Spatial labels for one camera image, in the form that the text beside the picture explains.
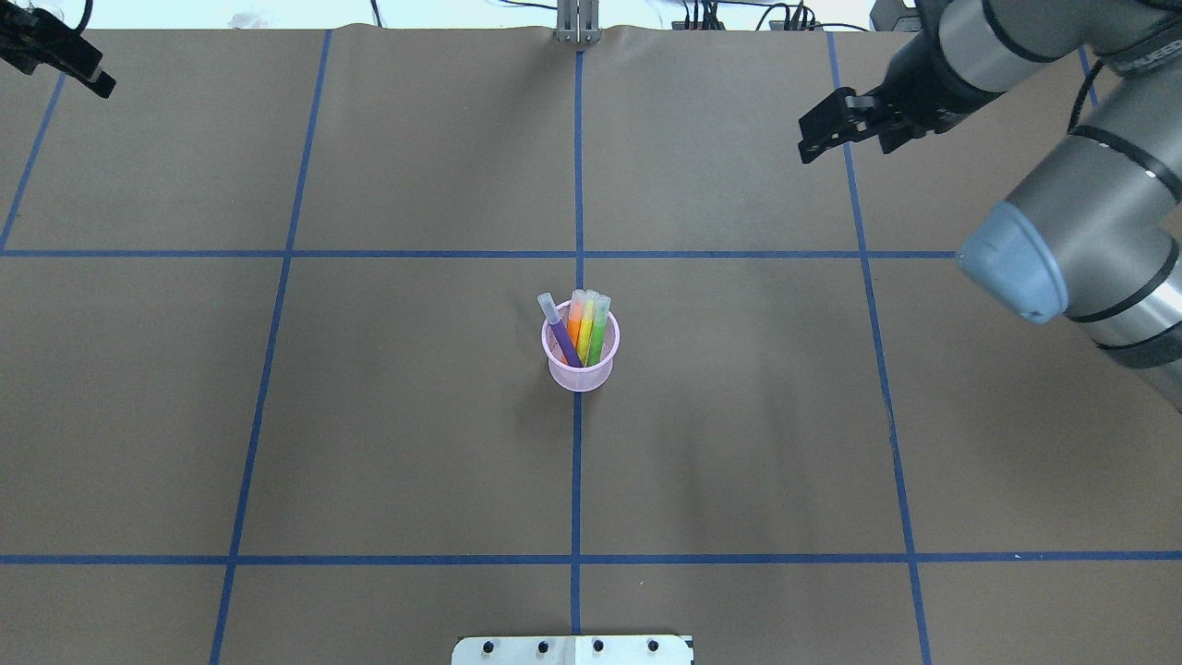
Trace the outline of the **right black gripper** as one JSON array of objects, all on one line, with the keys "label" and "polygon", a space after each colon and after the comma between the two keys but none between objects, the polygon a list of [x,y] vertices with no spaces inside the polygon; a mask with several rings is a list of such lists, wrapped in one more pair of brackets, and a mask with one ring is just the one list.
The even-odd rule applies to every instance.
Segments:
[{"label": "right black gripper", "polygon": [[[956,128],[1000,92],[976,89],[946,59],[939,39],[926,30],[892,56],[886,74],[871,94],[839,87],[798,122],[803,164],[814,163],[829,149],[868,139],[877,132],[878,115],[886,122],[878,135],[881,152],[892,154],[928,132]],[[878,102],[883,107],[878,113]]]}]

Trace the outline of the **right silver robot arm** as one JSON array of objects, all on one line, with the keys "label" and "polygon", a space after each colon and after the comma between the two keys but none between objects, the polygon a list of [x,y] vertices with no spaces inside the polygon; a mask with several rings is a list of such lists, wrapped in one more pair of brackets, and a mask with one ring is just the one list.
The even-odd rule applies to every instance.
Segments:
[{"label": "right silver robot arm", "polygon": [[921,30],[878,87],[836,89],[803,115],[799,154],[876,138],[883,154],[956,128],[1080,47],[1117,87],[957,252],[966,276],[1024,320],[1065,317],[1178,405],[1177,1],[921,1]]}]

